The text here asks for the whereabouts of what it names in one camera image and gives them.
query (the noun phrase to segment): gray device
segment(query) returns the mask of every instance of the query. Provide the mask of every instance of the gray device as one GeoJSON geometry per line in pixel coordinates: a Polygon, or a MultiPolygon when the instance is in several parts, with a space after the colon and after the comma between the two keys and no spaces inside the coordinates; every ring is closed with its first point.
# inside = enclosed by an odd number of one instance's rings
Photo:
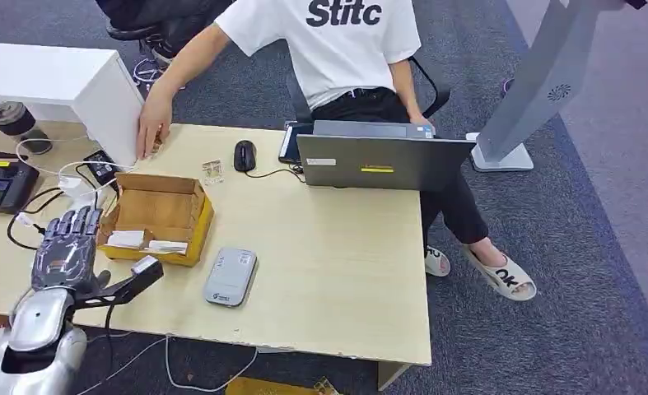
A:
{"type": "Polygon", "coordinates": [[[203,290],[210,303],[235,307],[243,303],[256,266],[256,254],[245,249],[219,250],[203,290]]]}
{"type": "Polygon", "coordinates": [[[440,191],[476,145],[426,138],[425,132],[421,138],[400,136],[419,132],[416,125],[353,123],[334,131],[331,121],[325,129],[317,128],[318,122],[313,135],[297,136],[306,183],[312,186],[440,191]],[[355,135],[328,134],[336,131],[355,135]]]}
{"type": "Polygon", "coordinates": [[[315,121],[314,133],[319,136],[348,137],[410,137],[434,138],[431,125],[411,123],[357,122],[357,121],[315,121]]]}

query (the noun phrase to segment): robot finger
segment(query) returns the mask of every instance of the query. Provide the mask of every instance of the robot finger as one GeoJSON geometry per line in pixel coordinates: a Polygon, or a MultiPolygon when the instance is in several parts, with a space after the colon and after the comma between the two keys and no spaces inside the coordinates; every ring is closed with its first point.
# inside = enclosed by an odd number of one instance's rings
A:
{"type": "Polygon", "coordinates": [[[47,230],[44,232],[44,241],[50,241],[54,238],[54,235],[57,233],[57,227],[59,226],[59,218],[55,218],[49,222],[47,225],[47,230]]]}
{"type": "Polygon", "coordinates": [[[72,233],[75,235],[79,235],[85,227],[86,224],[86,217],[88,216],[88,212],[91,210],[91,206],[84,206],[79,209],[79,213],[77,214],[77,219],[74,220],[74,225],[72,226],[72,233]]]}
{"type": "Polygon", "coordinates": [[[67,213],[64,214],[62,219],[59,221],[59,226],[57,227],[57,231],[54,232],[54,235],[69,234],[69,231],[72,229],[72,219],[74,218],[74,214],[76,214],[76,211],[74,210],[67,211],[67,213]]]}
{"type": "Polygon", "coordinates": [[[96,235],[98,232],[98,225],[100,224],[100,214],[103,213],[103,210],[100,208],[95,209],[91,216],[88,218],[88,223],[86,224],[86,234],[89,236],[96,235]]]}

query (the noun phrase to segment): tablet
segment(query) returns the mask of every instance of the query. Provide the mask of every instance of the tablet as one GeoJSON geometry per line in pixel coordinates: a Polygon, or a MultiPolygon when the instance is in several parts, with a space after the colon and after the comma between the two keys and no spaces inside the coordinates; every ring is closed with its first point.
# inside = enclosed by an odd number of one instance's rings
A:
{"type": "Polygon", "coordinates": [[[300,152],[297,148],[297,136],[300,134],[312,134],[314,133],[314,125],[311,123],[290,123],[287,125],[287,130],[285,132],[285,138],[282,139],[282,145],[280,146],[280,154],[278,159],[282,163],[287,163],[290,165],[299,165],[300,152]]]}

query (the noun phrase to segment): white kiosk stand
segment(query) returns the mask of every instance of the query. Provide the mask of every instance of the white kiosk stand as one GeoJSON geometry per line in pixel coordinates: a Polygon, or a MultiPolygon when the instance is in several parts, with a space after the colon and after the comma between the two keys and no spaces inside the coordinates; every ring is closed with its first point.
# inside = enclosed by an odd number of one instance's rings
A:
{"type": "Polygon", "coordinates": [[[136,161],[144,99],[117,51],[0,44],[3,100],[24,103],[38,119],[36,109],[45,120],[81,122],[115,163],[136,161]]]}
{"type": "Polygon", "coordinates": [[[477,171],[532,170],[524,142],[556,115],[582,85],[595,23],[603,11],[621,10],[623,0],[551,0],[532,48],[515,80],[480,133],[472,151],[477,171]]]}

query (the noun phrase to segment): white t-shirt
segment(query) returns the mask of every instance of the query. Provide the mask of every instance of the white t-shirt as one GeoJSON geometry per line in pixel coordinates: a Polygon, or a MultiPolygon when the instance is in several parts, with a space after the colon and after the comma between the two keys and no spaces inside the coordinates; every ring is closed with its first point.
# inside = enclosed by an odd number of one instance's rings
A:
{"type": "Polygon", "coordinates": [[[312,109],[355,88],[394,91],[389,64],[421,47],[411,0],[236,0],[215,22],[247,56],[285,39],[312,109]]]}

